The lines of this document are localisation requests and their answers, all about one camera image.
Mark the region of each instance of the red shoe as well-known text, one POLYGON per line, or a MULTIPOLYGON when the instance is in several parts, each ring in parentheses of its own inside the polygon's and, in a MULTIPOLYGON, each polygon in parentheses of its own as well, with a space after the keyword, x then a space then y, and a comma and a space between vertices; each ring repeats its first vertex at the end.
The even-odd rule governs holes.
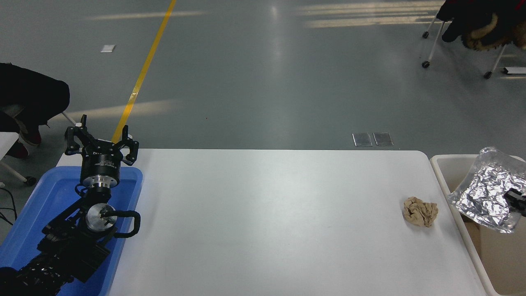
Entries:
POLYGON ((21 129, 20 136, 22 136, 22 139, 26 141, 27 144, 32 146, 38 146, 42 143, 42 137, 38 131, 38 126, 35 129, 28 131, 28 133, 24 133, 21 129))
POLYGON ((19 140, 16 140, 15 144, 11 146, 9 151, 7 151, 6 155, 9 155, 16 159, 26 159, 29 157, 29 152, 27 151, 24 144, 22 144, 19 140))

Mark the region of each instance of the person's leg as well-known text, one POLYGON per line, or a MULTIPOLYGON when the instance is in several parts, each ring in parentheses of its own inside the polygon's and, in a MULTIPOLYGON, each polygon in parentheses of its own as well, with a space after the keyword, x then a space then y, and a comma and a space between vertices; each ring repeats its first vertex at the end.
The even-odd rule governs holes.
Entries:
POLYGON ((0 64, 0 106, 20 104, 24 110, 16 117, 22 138, 31 145, 42 141, 38 126, 69 105, 69 86, 46 75, 10 64, 0 64))
MULTIPOLYGON (((0 112, 0 132, 19 132, 18 124, 13 118, 4 112, 0 112)), ((19 140, 16 140, 9 151, 7 151, 6 155, 18 159, 26 159, 29 156, 29 151, 26 149, 24 144, 22 144, 19 140)))
POLYGON ((0 132, 14 132, 18 133, 19 127, 15 120, 9 115, 0 111, 0 132))

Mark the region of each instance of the crumpled brown paper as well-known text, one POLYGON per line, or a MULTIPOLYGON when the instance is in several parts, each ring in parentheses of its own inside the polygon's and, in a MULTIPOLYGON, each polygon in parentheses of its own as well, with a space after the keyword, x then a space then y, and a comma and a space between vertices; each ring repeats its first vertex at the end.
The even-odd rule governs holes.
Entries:
POLYGON ((416 226, 431 227, 437 215, 436 203, 422 202, 414 196, 403 202, 403 217, 416 226))

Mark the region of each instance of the chair leg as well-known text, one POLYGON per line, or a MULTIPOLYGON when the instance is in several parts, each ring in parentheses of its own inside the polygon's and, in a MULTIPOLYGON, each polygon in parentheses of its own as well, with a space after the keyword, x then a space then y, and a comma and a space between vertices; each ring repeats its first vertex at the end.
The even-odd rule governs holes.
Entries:
POLYGON ((502 49, 500 50, 499 56, 497 56, 497 60, 496 60, 495 63, 493 64, 493 68, 491 68, 490 71, 487 71, 487 72, 484 74, 484 78, 486 78, 486 79, 491 78, 491 74, 493 74, 493 72, 494 72, 495 69, 497 68, 497 65, 499 65, 499 61, 500 61, 500 58, 502 58, 502 54, 504 53, 504 49, 506 49, 506 45, 505 45, 505 44, 502 46, 502 49))
POLYGON ((434 22, 437 20, 437 15, 438 13, 434 15, 434 18, 431 21, 431 24, 429 24, 428 29, 422 34, 422 38, 427 39, 427 37, 429 37, 429 31, 431 31, 431 27, 433 26, 434 22))
POLYGON ((36 183, 36 178, 31 176, 24 177, 2 161, 0 161, 0 165, 3 166, 9 173, 13 174, 17 179, 24 182, 26 185, 33 186, 36 183))
POLYGON ((73 120, 73 118, 71 118, 71 116, 69 116, 65 111, 62 112, 62 115, 64 115, 64 117, 65 117, 66 119, 68 119, 69 122, 71 122, 72 125, 77 124, 77 122, 75 122, 75 120, 73 120))
POLYGON ((437 34, 437 36, 434 39, 433 47, 431 48, 431 53, 429 53, 428 59, 422 63, 422 67, 423 68, 427 68, 431 64, 431 59, 433 58, 434 50, 437 47, 438 37, 440 37, 440 35, 442 35, 442 30, 444 29, 444 24, 445 23, 446 22, 442 22, 442 24, 440 25, 440 30, 438 31, 438 34, 437 34))

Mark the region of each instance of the blue tray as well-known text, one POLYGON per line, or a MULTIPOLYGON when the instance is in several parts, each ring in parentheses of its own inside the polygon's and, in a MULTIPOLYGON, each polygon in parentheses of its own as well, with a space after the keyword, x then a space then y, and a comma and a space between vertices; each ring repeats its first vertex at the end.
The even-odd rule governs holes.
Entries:
MULTIPOLYGON (((79 166, 59 166, 46 172, 29 197, 24 209, 0 246, 0 267, 19 270, 40 252, 36 246, 44 237, 42 228, 56 215, 74 203, 79 196, 75 185, 80 178, 79 166)), ((112 188, 109 204, 117 210, 134 210, 139 199, 143 174, 135 167, 120 169, 120 183, 112 188)), ((132 219, 119 218, 119 232, 127 232, 132 219)), ((65 284, 59 296, 104 296, 109 292, 119 263, 125 239, 112 239, 106 244, 111 254, 86 282, 75 279, 65 284)))

